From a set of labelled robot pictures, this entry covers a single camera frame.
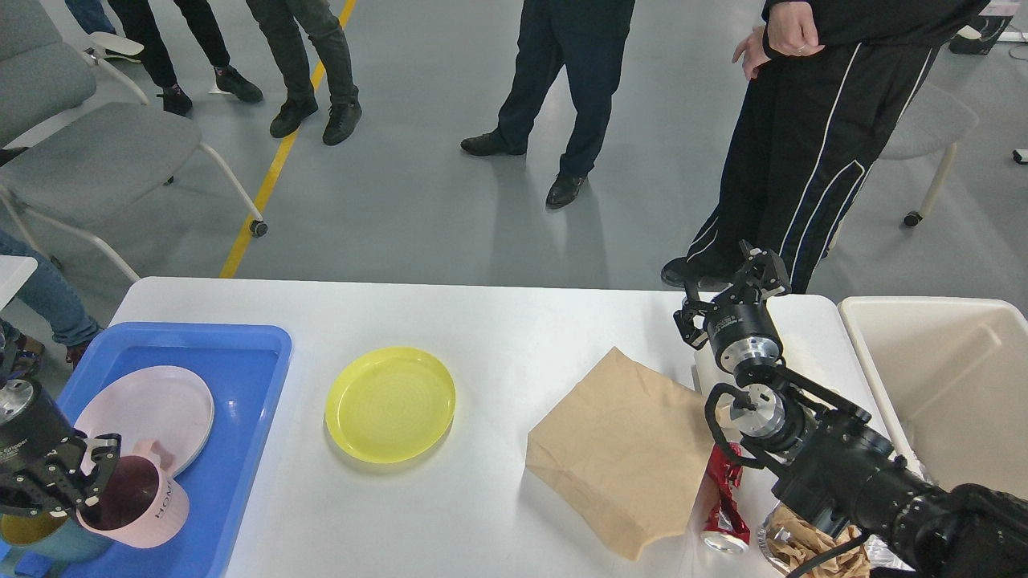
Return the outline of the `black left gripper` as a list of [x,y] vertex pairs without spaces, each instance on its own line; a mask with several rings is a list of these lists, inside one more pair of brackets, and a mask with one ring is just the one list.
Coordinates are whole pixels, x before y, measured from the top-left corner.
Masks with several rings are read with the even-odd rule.
[[1,511],[35,517],[99,507],[122,447],[118,433],[82,437],[47,391],[12,378],[1,391]]

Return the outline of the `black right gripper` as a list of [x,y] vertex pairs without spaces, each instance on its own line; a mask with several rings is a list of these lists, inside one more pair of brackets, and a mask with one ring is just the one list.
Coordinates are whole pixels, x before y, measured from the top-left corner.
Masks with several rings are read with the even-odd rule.
[[767,308],[771,297],[793,292],[781,256],[742,240],[743,264],[727,283],[702,283],[715,293],[710,301],[699,294],[698,282],[684,284],[683,302],[673,314],[684,344],[709,350],[715,366],[737,374],[744,367],[781,362],[783,344]]

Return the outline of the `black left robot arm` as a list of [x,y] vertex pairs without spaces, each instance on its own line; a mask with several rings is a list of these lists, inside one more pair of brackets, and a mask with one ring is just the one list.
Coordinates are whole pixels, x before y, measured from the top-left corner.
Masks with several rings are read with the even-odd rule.
[[2,513],[73,517],[99,522],[122,450],[118,433],[98,436],[74,428],[36,381],[14,370],[14,341],[2,342]]

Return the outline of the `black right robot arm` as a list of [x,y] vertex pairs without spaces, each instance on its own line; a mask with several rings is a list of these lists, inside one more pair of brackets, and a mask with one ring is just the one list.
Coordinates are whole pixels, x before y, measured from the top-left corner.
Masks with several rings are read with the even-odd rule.
[[739,466],[776,475],[773,494],[833,537],[859,537],[792,571],[801,577],[877,535],[914,577],[1024,577],[1026,502],[1005,491],[918,479],[871,416],[786,365],[767,300],[790,293],[781,257],[741,243],[735,273],[708,275],[682,258],[663,277],[686,292],[673,315],[692,348],[709,344],[732,383],[713,385],[704,416],[715,446]]

